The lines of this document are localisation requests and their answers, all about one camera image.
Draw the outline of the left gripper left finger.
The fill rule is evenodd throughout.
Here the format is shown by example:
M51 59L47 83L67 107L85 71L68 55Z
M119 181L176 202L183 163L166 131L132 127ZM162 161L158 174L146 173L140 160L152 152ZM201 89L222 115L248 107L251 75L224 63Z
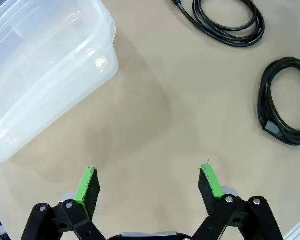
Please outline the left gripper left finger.
M60 240L73 232L79 240L104 240L92 222L100 193L97 169L87 167L73 199L55 207L38 203L33 208L22 234L23 240Z

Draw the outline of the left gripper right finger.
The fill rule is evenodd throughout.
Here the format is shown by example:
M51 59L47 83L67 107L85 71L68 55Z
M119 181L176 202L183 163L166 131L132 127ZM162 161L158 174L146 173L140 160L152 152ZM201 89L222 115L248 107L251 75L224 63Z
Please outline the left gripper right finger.
M193 240L219 240L228 227L237 228L245 240L283 238L268 201L262 196L245 201L225 193L210 164L201 166L198 188L208 217L192 236Z

